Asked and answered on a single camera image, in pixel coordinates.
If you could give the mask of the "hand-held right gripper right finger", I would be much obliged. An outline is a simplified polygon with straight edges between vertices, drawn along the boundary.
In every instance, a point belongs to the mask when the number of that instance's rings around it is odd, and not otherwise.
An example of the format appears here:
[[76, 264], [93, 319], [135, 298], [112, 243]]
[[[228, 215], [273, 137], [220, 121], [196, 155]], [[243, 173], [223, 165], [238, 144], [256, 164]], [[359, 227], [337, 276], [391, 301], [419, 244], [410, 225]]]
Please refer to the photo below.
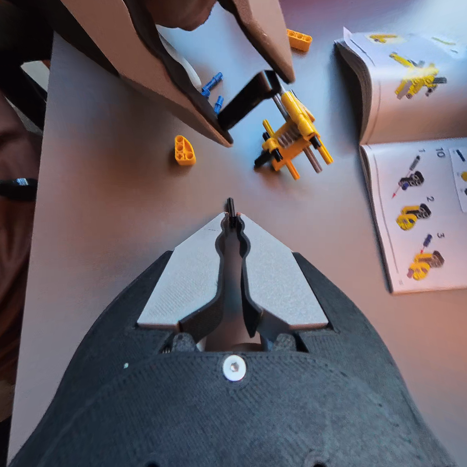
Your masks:
[[245, 214], [237, 214], [243, 319], [250, 337], [322, 329], [329, 320], [294, 252]]

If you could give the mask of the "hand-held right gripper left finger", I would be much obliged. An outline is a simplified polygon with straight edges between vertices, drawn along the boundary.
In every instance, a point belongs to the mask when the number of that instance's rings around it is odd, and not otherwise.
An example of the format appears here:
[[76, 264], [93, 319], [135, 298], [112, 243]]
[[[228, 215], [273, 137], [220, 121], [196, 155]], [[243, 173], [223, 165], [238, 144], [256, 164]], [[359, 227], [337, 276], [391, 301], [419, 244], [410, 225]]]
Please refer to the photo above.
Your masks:
[[137, 320], [138, 327], [204, 340], [220, 324], [228, 214], [220, 213], [171, 251]]

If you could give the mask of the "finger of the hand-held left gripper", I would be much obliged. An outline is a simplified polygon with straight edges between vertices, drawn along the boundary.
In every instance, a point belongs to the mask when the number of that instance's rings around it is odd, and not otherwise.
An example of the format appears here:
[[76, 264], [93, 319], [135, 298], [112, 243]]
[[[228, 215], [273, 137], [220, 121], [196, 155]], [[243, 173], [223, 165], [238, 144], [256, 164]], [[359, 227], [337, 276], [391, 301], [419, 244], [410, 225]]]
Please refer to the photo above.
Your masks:
[[245, 37], [286, 83], [295, 82], [293, 58], [278, 0], [219, 0]]
[[233, 145], [190, 73], [166, 50], [141, 1], [62, 3], [123, 81], [198, 133], [224, 147]]

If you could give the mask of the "long yellow lego beam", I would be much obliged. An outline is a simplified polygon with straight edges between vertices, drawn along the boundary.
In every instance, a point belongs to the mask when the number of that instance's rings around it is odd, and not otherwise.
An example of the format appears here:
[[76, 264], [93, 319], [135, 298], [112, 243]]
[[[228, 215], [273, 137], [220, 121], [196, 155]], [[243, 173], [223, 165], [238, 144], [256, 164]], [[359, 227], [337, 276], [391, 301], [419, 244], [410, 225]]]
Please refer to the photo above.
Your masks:
[[299, 51], [301, 53], [307, 53], [309, 51], [313, 41], [312, 36], [291, 29], [287, 29], [286, 31], [289, 45], [292, 50]]

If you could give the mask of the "black angled lego beam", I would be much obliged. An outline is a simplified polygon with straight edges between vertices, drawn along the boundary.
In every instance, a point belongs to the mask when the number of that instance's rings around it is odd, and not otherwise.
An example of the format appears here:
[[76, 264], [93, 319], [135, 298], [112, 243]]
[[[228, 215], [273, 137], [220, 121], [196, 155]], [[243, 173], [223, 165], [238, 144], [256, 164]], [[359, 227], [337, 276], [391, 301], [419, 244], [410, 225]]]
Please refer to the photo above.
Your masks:
[[218, 114], [222, 130], [228, 131], [254, 110], [261, 102], [272, 99], [281, 90], [275, 71], [257, 73]]

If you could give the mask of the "yellow lego assembly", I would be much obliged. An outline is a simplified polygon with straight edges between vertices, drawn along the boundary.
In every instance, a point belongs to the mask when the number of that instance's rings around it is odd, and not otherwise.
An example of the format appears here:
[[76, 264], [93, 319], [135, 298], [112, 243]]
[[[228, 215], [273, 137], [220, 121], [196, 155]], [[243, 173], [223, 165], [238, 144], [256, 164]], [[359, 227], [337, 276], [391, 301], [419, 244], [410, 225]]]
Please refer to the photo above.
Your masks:
[[254, 168], [259, 169], [269, 163], [276, 172], [285, 167], [294, 180], [300, 179], [293, 160], [305, 154], [314, 171], [319, 174], [323, 168], [315, 152], [326, 165], [333, 163], [333, 158], [322, 142], [315, 126], [315, 117], [297, 98], [294, 91], [288, 90], [273, 97], [277, 108], [284, 117], [284, 124], [273, 130], [268, 120], [263, 120], [264, 142], [262, 151], [254, 161]]

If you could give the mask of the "long blue lego pin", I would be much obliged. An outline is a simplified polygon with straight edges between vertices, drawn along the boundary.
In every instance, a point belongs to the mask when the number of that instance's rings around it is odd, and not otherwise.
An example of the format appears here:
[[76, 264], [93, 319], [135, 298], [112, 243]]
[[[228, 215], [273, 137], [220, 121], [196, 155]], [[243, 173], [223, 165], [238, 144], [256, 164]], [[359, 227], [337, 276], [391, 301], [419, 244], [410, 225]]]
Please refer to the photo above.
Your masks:
[[201, 95], [205, 98], [208, 98], [211, 95], [211, 90], [217, 86], [223, 79], [223, 74], [221, 72], [216, 73], [210, 81], [208, 81], [204, 86], [201, 88]]

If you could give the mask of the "small yellow curved lego piece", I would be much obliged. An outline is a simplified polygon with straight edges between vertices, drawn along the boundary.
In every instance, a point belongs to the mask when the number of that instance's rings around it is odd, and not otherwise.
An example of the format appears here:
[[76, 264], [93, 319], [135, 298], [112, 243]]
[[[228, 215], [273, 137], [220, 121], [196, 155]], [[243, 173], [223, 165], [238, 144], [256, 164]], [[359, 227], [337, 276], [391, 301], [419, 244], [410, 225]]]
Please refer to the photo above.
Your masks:
[[179, 166], [193, 166], [196, 164], [196, 156], [191, 143], [182, 135], [174, 138], [175, 161]]

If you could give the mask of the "lego instruction booklet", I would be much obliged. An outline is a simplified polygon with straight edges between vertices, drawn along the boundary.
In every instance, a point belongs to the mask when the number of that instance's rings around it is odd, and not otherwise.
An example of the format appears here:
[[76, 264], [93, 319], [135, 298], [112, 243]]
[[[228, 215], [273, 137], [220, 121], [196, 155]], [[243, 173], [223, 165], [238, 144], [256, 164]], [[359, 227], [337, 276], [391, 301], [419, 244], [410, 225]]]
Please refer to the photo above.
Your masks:
[[360, 85], [359, 154], [389, 290], [465, 289], [466, 44], [344, 28], [335, 45]]

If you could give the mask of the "black office chair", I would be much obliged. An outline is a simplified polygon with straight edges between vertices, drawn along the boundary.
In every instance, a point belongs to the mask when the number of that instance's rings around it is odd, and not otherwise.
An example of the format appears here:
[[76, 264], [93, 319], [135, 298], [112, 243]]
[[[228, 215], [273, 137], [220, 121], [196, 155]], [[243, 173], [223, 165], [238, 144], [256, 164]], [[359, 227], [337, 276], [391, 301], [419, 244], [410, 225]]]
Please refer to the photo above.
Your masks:
[[1, 91], [40, 130], [44, 129], [47, 92], [21, 68], [50, 60], [53, 30], [34, 1], [0, 2]]

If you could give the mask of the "person's brown clothing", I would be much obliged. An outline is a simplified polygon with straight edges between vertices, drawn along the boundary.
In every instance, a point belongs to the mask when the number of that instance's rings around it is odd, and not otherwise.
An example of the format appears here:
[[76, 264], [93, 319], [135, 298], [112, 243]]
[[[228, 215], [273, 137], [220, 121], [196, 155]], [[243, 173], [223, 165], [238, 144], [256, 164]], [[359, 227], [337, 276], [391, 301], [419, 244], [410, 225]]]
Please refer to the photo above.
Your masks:
[[[40, 138], [0, 95], [1, 180], [38, 178]], [[25, 305], [34, 202], [0, 201], [0, 421], [11, 416]]]

